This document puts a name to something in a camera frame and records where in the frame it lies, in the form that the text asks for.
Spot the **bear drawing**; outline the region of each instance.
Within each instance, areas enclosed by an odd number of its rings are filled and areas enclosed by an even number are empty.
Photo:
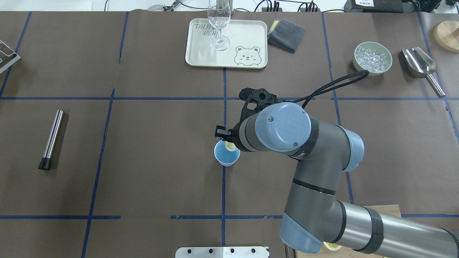
[[[257,46],[252,48],[236,47],[234,62],[237,66],[258,66],[261,63],[260,48]]]

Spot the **wine glass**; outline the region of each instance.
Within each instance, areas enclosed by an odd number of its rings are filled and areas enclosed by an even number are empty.
[[[212,39],[212,47],[221,51],[228,48],[230,40],[222,36],[222,29],[228,25],[231,19],[231,9],[229,0],[209,0],[207,17],[210,24],[219,30],[218,36]]]

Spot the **metal scoop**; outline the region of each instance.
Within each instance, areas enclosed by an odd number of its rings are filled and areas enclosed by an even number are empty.
[[[426,78],[437,96],[443,98],[445,92],[432,76],[432,73],[437,70],[437,65],[432,58],[419,47],[402,49],[402,51],[405,55],[411,75],[415,78]]]

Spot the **metal bracket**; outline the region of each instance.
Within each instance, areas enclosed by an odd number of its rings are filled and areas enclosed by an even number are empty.
[[[16,63],[21,57],[0,40],[0,73]]]
[[[181,247],[175,258],[269,258],[269,247]]]

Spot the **round wooden board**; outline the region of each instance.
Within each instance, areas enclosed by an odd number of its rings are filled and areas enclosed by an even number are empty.
[[[433,35],[443,48],[459,53],[459,22],[444,21],[435,27]]]

